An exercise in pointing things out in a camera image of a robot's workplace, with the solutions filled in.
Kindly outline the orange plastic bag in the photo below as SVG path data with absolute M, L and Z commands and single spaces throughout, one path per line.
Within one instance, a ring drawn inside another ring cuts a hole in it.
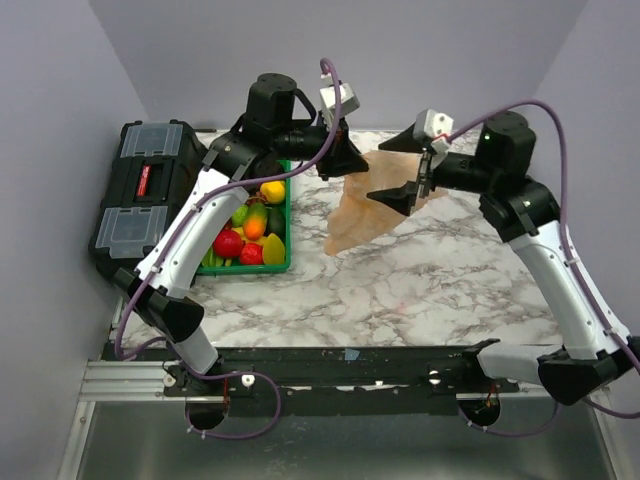
M 390 233 L 406 217 L 367 194 L 403 186 L 417 175 L 420 156 L 372 150 L 363 155 L 368 163 L 366 172 L 344 178 L 338 206 L 327 217 L 327 238 L 324 252 L 335 256 L 343 251 L 365 245 Z

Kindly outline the orange green fake mango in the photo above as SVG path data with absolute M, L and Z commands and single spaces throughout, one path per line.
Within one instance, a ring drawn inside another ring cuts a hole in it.
M 268 209 L 263 203 L 254 203 L 249 206 L 242 228 L 248 240 L 261 238 L 267 227 Z

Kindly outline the red fake apple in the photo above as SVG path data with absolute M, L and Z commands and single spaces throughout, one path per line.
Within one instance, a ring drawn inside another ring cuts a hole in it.
M 239 257 L 243 248 L 241 235 L 232 229 L 222 230 L 212 244 L 213 252 L 224 259 Z

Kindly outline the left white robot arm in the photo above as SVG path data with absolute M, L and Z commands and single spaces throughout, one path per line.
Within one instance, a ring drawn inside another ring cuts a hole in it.
M 191 193 L 159 243 L 133 271 L 119 270 L 114 278 L 128 298 L 116 333 L 116 357 L 128 360 L 147 347 L 122 347 L 129 317 L 137 314 L 189 367 L 188 384 L 201 395 L 214 393 L 222 380 L 215 365 L 219 354 L 201 326 L 203 308 L 187 296 L 200 261 L 252 188 L 311 167 L 323 178 L 368 168 L 349 139 L 345 120 L 291 122 L 266 141 L 236 124 L 213 140 Z

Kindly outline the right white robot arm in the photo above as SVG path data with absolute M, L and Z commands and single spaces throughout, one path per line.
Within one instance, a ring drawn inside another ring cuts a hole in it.
M 368 197 L 402 215 L 441 187 L 476 193 L 484 219 L 521 259 L 557 321 L 559 346 L 517 346 L 488 340 L 460 367 L 460 379 L 480 392 L 496 379 L 543 386 L 563 405 L 573 405 L 629 371 L 639 340 L 617 319 L 579 270 L 561 208 L 551 191 L 527 173 L 536 135 L 514 111 L 486 119 L 474 154 L 448 150 L 453 121 L 433 110 L 379 144 L 382 151 L 420 155 L 415 180 L 373 191 Z

